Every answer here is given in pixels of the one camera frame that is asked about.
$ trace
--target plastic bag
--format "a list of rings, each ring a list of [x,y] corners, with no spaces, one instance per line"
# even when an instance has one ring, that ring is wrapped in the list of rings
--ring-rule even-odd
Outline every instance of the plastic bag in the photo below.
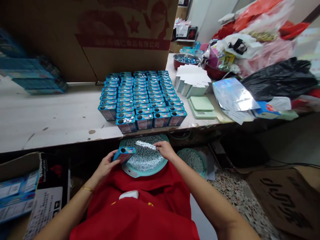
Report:
[[[255,3],[252,3],[243,13],[241,13],[238,18],[236,18],[233,29],[237,32],[240,32],[248,26],[250,21],[254,20],[262,13],[269,12],[281,1],[283,0],[257,0]]]
[[[268,101],[276,96],[294,99],[318,84],[309,72],[310,66],[310,61],[293,57],[265,67],[241,83],[256,101]]]
[[[262,45],[263,49],[261,52],[253,58],[238,60],[237,64],[240,67],[243,78],[262,68],[291,58],[293,56],[295,42],[285,41],[279,38],[273,42],[263,43]]]
[[[243,40],[243,43],[247,47],[247,50],[242,55],[236,52],[233,48],[230,48],[230,43],[234,45],[237,39]],[[218,41],[216,44],[218,49],[222,49],[222,50],[224,49],[225,51],[234,54],[237,58],[246,58],[246,59],[253,58],[263,48],[263,45],[257,42],[255,38],[247,34],[240,34],[240,33],[231,34],[225,37],[224,39],[222,39],[221,41]]]
[[[309,25],[310,23],[298,23],[297,25],[294,25],[292,22],[286,21],[286,23],[279,30],[281,38],[283,40],[292,39],[306,30]]]
[[[278,38],[279,29],[288,20],[294,0],[283,0],[267,13],[262,13],[240,33],[249,34],[259,42],[271,42]]]

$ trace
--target red plastic bag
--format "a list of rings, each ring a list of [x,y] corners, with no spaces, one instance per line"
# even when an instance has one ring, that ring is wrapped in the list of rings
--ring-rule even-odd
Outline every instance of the red plastic bag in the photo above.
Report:
[[[233,30],[233,25],[234,25],[234,21],[233,22],[229,22],[225,25],[223,25],[219,31],[213,36],[212,39],[219,39],[222,40],[224,39],[226,36],[229,36],[231,34],[233,34],[234,30]]]
[[[309,25],[310,23],[298,23],[297,25],[294,25],[292,22],[286,21],[286,23],[279,30],[281,38],[283,40],[292,39],[306,30]]]
[[[237,18],[233,29],[237,32],[245,29],[248,26],[248,23],[262,13],[269,12],[274,6],[280,3],[283,0],[257,0],[255,3],[251,4],[240,16]]]

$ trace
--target stacked boxes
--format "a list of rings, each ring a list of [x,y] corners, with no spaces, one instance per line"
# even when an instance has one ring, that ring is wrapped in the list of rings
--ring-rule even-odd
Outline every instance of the stacked boxes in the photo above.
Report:
[[[180,126],[187,116],[183,105],[168,71],[135,71],[108,74],[99,110],[125,134]]]

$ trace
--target table surface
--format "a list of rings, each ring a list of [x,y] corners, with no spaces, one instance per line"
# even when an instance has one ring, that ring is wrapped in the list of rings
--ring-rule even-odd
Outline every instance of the table surface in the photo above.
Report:
[[[174,81],[176,70],[173,67],[173,54],[168,56],[166,70]],[[95,83],[71,83],[66,94],[31,96],[10,78],[2,78],[0,153],[123,137],[115,122],[107,122],[97,110],[101,88]],[[152,128],[126,136],[220,123],[218,119],[195,119],[187,99],[177,94],[188,113],[181,126]],[[207,96],[218,109],[213,93]]]

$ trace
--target digital scale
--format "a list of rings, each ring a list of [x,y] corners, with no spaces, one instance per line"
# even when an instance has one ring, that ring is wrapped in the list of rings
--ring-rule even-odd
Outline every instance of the digital scale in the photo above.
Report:
[[[192,114],[196,119],[214,119],[216,113],[207,97],[190,97],[188,99]]]

